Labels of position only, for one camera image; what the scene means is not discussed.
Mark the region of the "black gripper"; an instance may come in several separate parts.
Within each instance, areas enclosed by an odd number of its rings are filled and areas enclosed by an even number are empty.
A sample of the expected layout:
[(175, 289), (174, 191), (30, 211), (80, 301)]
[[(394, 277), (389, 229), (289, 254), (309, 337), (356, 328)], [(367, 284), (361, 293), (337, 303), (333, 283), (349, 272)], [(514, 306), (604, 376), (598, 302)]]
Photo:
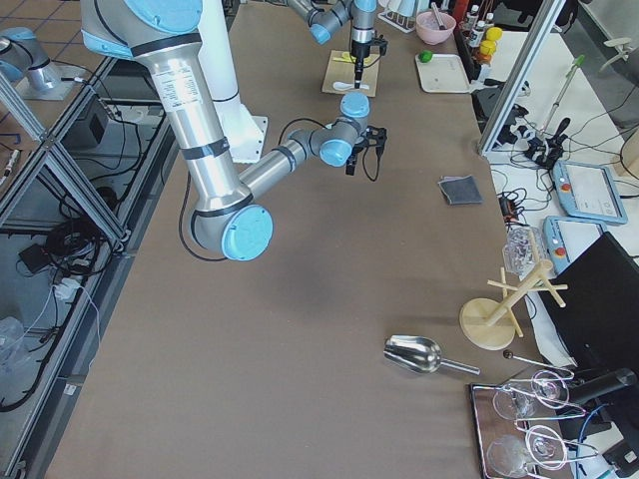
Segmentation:
[(356, 168), (357, 168), (357, 158), (358, 155), (363, 152), (365, 149), (367, 148), (367, 143), (366, 142), (362, 142), (360, 144), (355, 145), (352, 148), (352, 151), (348, 157), (348, 159), (346, 160), (345, 163), (345, 173), (348, 176), (354, 176), (355, 172), (356, 172)]
[(369, 44), (351, 43), (350, 54), (354, 57), (353, 87), (355, 89), (360, 89), (363, 76), (364, 61), (369, 56)]

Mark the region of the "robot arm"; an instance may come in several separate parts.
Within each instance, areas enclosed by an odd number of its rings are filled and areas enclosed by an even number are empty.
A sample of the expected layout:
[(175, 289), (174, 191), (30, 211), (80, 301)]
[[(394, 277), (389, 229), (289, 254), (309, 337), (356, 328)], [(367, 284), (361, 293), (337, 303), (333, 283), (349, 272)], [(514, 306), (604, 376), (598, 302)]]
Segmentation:
[(310, 157), (342, 167), (368, 130), (369, 99), (353, 88), (328, 127), (297, 130), (238, 171), (232, 152), (253, 118), (237, 114), (239, 89), (219, 1), (84, 1), (85, 46), (146, 67), (194, 180), (190, 231), (201, 247), (231, 260), (261, 255), (274, 222), (255, 200)]
[(374, 20), (377, 2), (373, 0), (336, 1), (327, 11), (312, 1), (285, 1), (307, 23), (319, 44), (325, 44), (341, 27), (350, 23), (350, 54), (354, 56), (353, 87), (359, 89), (364, 60), (374, 43)]

